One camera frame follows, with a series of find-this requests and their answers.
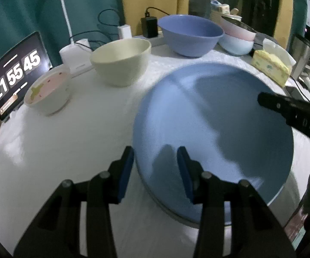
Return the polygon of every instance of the table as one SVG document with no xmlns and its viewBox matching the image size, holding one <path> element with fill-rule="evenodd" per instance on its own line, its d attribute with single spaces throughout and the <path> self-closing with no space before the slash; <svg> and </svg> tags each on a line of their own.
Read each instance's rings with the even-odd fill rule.
<svg viewBox="0 0 310 258">
<path fill-rule="evenodd" d="M 119 159 L 132 144 L 132 125 L 143 95 L 158 80 L 189 63 L 214 61 L 238 66 L 283 90 L 247 62 L 219 47 L 198 59 L 179 56 L 166 46 L 152 49 L 144 76 L 131 87 L 114 88 L 95 71 L 72 80 L 73 94 L 58 113 L 43 117 L 22 105 L 0 129 L 0 241 L 13 252 L 33 217 L 58 184 L 91 179 Z M 284 224 L 302 198 L 310 173 L 310 139 L 293 129 L 291 173 L 270 208 Z M 110 205 L 112 230 L 119 257 L 192 257 L 198 230 L 162 211 L 145 191 L 135 166 L 126 196 Z M 80 249 L 86 253 L 85 218 L 81 218 Z M 226 230 L 225 252 L 230 247 Z"/>
</svg>

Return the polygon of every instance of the black cable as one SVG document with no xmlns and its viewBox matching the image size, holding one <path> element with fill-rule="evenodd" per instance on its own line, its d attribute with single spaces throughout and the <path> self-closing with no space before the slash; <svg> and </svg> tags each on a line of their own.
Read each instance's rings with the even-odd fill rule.
<svg viewBox="0 0 310 258">
<path fill-rule="evenodd" d="M 298 86 L 298 83 L 296 82 L 296 80 L 295 80 L 292 76 L 290 76 L 290 77 L 291 77 L 291 79 L 295 82 L 297 88 L 299 89 L 299 91 L 301 92 L 301 94 L 304 96 L 304 98 L 306 98 L 307 101 L 310 103 L 310 100 L 304 95 L 304 93 L 302 92 L 302 90 L 301 90 L 300 87 Z"/>
<path fill-rule="evenodd" d="M 166 13 L 166 12 L 164 12 L 163 10 L 161 10 L 161 9 L 159 9 L 159 8 L 147 7 L 147 9 L 145 10 L 145 13 L 144 13 L 145 17 L 149 17 L 149 16 L 150 16 L 150 13 L 148 12 L 148 9 L 150 9 L 150 8 L 153 8 L 153 9 L 156 9 L 156 10 L 158 10 L 158 11 L 160 11 L 160 12 L 163 12 L 163 13 L 166 14 L 166 15 L 170 15 L 169 13 Z"/>
<path fill-rule="evenodd" d="M 107 24 L 107 23 L 104 23 L 104 22 L 101 22 L 100 20 L 100 15 L 103 13 L 103 12 L 107 12 L 107 11 L 114 11 L 117 15 L 118 15 L 118 18 L 119 18 L 119 21 L 118 23 L 120 23 L 120 15 L 119 15 L 119 12 L 113 8 L 107 8 L 107 9 L 104 9 L 103 11 L 99 12 L 98 14 L 98 21 L 102 24 L 102 25 L 106 25 L 106 26 L 112 26 L 112 27 L 119 27 L 120 25 L 115 25 L 115 24 Z"/>
<path fill-rule="evenodd" d="M 81 44 L 81 43 L 79 43 L 78 41 L 74 41 L 74 43 L 75 43 L 75 44 L 78 44 L 78 45 L 81 45 L 81 46 L 84 46 L 84 47 L 87 47 L 87 48 L 89 48 L 91 51 L 93 51 L 93 49 L 92 49 L 90 46 L 86 46 L 86 45 L 84 45 L 84 44 Z"/>
<path fill-rule="evenodd" d="M 77 33 L 77 34 L 74 34 L 74 35 L 70 36 L 68 43 L 70 44 L 71 39 L 73 37 L 75 37 L 75 36 L 78 36 L 78 35 L 81 35 L 81 34 L 85 34 L 85 33 L 91 33 L 91 32 L 98 32 L 100 34 L 103 34 L 106 38 L 108 38 L 110 41 L 112 41 L 112 38 L 111 38 L 111 36 L 109 36 L 109 34 L 104 33 L 104 32 L 102 32 L 100 30 L 90 30 L 90 31 L 85 31 L 85 32 Z"/>
<path fill-rule="evenodd" d="M 102 40 L 88 40 L 89 42 L 91 42 L 91 43 L 98 43 L 98 44 L 103 44 L 103 45 L 105 45 L 106 43 L 104 42 L 104 41 L 102 41 Z"/>
<path fill-rule="evenodd" d="M 104 41 L 102 41 L 102 40 L 88 40 L 88 42 L 90 42 L 90 43 L 97 43 L 97 44 L 99 44 L 100 46 L 106 44 L 106 42 L 104 42 Z M 84 44 L 81 44 L 81 43 L 79 43 L 78 41 L 74 41 L 74 43 L 75 43 L 75 44 L 78 44 L 78 45 L 81 45 L 81 46 L 84 46 L 84 47 L 87 47 L 87 48 L 89 48 L 91 51 L 94 51 L 91 47 L 86 46 L 86 45 L 84 45 Z"/>
</svg>

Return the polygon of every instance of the large blue bowl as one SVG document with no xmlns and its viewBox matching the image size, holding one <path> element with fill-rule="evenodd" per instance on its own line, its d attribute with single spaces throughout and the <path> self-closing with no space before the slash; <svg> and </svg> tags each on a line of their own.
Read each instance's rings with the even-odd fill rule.
<svg viewBox="0 0 310 258">
<path fill-rule="evenodd" d="M 170 215 L 193 226 L 201 217 L 177 165 L 182 145 L 220 179 L 247 179 L 267 204 L 276 197 L 290 172 L 293 135 L 284 117 L 258 104 L 260 92 L 273 93 L 244 70 L 201 63 L 172 72 L 144 96 L 133 132 L 137 169 Z M 225 213 L 230 224 L 227 202 Z"/>
<path fill-rule="evenodd" d="M 223 29 L 216 23 L 193 15 L 169 15 L 158 21 L 166 44 L 178 54 L 200 57 L 212 50 Z"/>
</svg>

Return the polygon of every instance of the tablet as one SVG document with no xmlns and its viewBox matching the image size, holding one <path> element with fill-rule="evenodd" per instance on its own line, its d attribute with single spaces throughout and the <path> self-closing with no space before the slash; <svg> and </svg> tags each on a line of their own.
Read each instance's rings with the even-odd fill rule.
<svg viewBox="0 0 310 258">
<path fill-rule="evenodd" d="M 24 100 L 29 87 L 52 68 L 39 32 L 34 32 L 0 59 L 0 120 Z"/>
</svg>

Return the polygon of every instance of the yellow packaged item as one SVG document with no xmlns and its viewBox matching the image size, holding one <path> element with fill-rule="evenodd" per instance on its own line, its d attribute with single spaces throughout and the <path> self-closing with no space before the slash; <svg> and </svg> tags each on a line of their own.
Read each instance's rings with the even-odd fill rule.
<svg viewBox="0 0 310 258">
<path fill-rule="evenodd" d="M 274 80 L 280 87 L 284 87 L 291 74 L 288 68 L 276 55 L 267 51 L 255 51 L 252 65 Z"/>
</svg>

